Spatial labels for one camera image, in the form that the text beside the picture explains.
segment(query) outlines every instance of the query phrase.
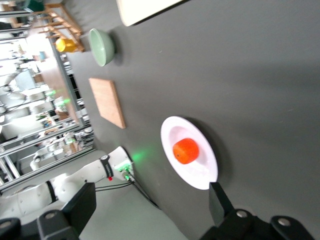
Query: wooden cutting board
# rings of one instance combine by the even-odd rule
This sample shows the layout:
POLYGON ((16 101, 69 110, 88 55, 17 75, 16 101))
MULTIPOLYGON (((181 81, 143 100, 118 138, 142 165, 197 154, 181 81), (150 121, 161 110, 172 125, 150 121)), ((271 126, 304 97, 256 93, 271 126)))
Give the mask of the wooden cutting board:
POLYGON ((120 107, 115 83, 111 80, 89 78, 100 116, 119 128, 125 129, 125 119, 120 107))

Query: white plate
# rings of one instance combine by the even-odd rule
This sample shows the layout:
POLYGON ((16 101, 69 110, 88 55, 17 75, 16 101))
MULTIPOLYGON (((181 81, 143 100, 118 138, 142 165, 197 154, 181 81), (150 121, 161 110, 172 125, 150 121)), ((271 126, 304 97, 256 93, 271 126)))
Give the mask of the white plate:
POLYGON ((182 0, 116 0, 121 20, 131 26, 182 0))
POLYGON ((179 116, 168 117, 161 126, 161 142, 166 157, 176 173, 196 189, 209 189, 218 179, 218 165, 214 151, 202 132, 191 122, 179 116), (173 146, 182 139, 193 139, 199 147, 199 156, 189 164, 180 163, 173 146))

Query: cutting board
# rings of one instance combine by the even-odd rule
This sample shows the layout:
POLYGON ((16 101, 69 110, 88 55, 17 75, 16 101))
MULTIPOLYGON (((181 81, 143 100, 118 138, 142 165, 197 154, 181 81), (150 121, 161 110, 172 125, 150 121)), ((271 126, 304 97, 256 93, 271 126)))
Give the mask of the cutting board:
POLYGON ((119 128, 125 129, 125 119, 120 107, 115 83, 111 80, 89 78, 100 116, 119 128))
POLYGON ((116 0, 120 17, 130 26, 175 5, 182 0, 116 0))

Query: green bowl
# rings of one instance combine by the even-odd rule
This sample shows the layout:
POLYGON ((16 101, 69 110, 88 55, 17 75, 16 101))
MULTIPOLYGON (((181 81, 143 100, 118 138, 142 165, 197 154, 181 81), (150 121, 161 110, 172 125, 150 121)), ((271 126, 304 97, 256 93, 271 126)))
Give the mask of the green bowl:
POLYGON ((89 44, 96 63, 104 66, 115 57, 115 45, 104 31, 92 28, 89 32, 89 44))

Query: yellow cup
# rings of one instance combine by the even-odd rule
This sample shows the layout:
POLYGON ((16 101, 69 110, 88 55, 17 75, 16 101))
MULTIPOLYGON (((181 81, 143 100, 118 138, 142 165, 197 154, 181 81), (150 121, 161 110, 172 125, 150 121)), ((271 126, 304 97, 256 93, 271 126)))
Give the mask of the yellow cup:
POLYGON ((55 42, 55 48, 60 53, 73 53, 77 49, 77 46, 72 39, 59 38, 55 42))

